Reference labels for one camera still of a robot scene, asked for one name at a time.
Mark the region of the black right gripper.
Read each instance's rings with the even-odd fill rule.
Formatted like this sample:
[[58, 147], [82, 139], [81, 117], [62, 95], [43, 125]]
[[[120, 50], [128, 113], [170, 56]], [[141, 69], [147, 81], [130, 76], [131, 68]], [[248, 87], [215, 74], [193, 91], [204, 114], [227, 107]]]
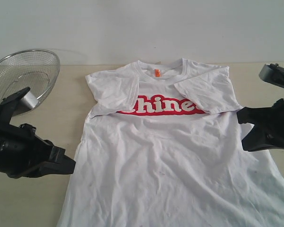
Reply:
[[[284, 149], [284, 99], [277, 100], [271, 107], [244, 107], [236, 115], [239, 124], [254, 124], [241, 140], [245, 151]], [[265, 124], [265, 128], [256, 124]]]

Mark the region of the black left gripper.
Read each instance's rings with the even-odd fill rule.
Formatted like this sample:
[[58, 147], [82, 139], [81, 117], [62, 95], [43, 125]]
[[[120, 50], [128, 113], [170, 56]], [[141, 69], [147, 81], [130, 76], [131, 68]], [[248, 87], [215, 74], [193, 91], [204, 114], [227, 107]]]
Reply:
[[65, 155], [65, 149], [35, 131], [27, 123], [16, 127], [0, 120], [0, 172], [14, 179], [73, 174], [76, 162]]

